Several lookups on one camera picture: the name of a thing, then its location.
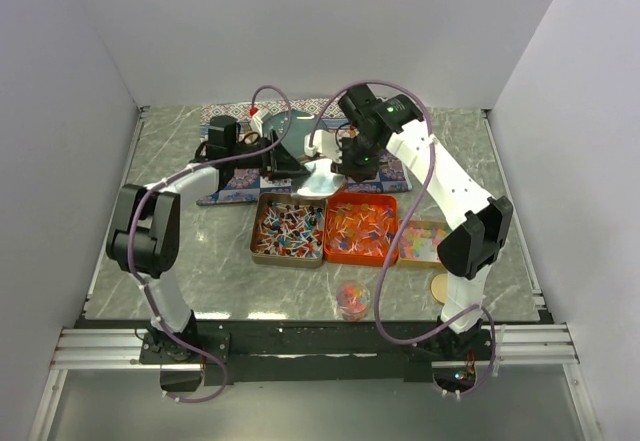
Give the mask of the silver metal scoop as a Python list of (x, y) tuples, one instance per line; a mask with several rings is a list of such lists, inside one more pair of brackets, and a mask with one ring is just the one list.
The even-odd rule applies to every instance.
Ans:
[(332, 171), (333, 162), (320, 158), (306, 162), (304, 176), (291, 181), (291, 195), (302, 199), (326, 199), (336, 194), (346, 184), (343, 174)]

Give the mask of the brown tin of lollipops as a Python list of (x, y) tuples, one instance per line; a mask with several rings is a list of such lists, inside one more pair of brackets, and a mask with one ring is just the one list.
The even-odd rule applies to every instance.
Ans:
[(324, 259), (325, 200), (268, 192), (258, 198), (249, 249), (254, 263), (316, 269)]

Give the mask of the orange tray of candies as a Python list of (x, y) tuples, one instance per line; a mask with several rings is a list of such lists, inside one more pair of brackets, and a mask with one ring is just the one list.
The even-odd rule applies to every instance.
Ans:
[(334, 264), (382, 267), (398, 227), (394, 196), (335, 194), (326, 205), (324, 258)]

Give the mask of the gold tin of star candies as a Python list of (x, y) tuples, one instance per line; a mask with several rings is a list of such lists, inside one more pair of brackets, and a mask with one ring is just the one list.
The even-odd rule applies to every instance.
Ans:
[(410, 220), (401, 234), (396, 264), (400, 267), (425, 267), (442, 269), (437, 249), (449, 234), (444, 222)]

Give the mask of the clear plastic jar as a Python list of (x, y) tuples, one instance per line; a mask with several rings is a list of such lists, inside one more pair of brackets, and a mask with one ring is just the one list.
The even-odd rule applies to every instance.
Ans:
[(336, 312), (345, 321), (358, 322), (368, 313), (371, 304), (369, 289), (361, 282), (348, 280), (336, 293)]

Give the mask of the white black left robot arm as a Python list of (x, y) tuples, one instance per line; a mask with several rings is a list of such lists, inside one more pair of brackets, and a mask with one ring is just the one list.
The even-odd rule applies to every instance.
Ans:
[(188, 362), (200, 350), (195, 314), (174, 270), (182, 208), (226, 187), (239, 169), (257, 169), (263, 177), (305, 174), (307, 170), (284, 147), (294, 123), (288, 111), (282, 133), (263, 129), (256, 141), (246, 143), (239, 139), (236, 118), (215, 116), (206, 139), (181, 171), (154, 183), (120, 188), (106, 255), (137, 281), (151, 311), (151, 333), (176, 362)]

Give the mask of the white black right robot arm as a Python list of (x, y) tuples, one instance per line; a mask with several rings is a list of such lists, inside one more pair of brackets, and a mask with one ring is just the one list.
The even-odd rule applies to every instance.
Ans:
[(341, 147), (334, 172), (364, 181), (378, 169), (382, 151), (400, 160), (421, 182), (443, 213), (450, 232), (437, 247), (447, 272), (446, 301), (434, 330), (417, 342), (438, 335), (438, 348), (460, 359), (473, 346), (472, 335), (488, 312), (484, 287), (492, 264), (504, 247), (514, 208), (480, 186), (434, 134), (432, 120), (418, 96), (398, 87), (397, 96), (382, 100), (372, 82), (356, 82), (333, 96), (357, 134)]

